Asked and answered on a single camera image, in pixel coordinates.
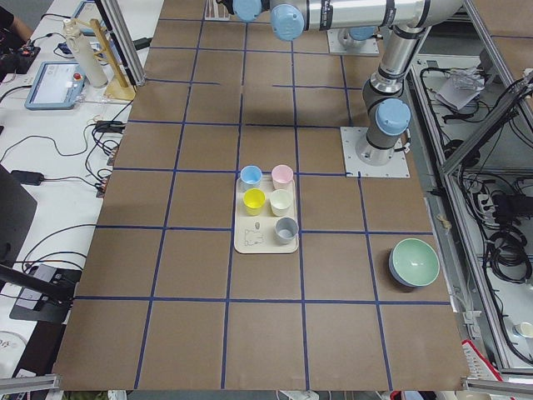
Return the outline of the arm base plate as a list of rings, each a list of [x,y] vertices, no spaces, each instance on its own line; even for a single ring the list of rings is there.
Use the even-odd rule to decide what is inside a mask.
[[[350,27],[330,29],[327,41],[330,54],[377,57],[376,27]]]
[[[409,178],[406,151],[401,139],[381,150],[366,137],[367,127],[341,127],[341,144],[346,175],[354,178]]]

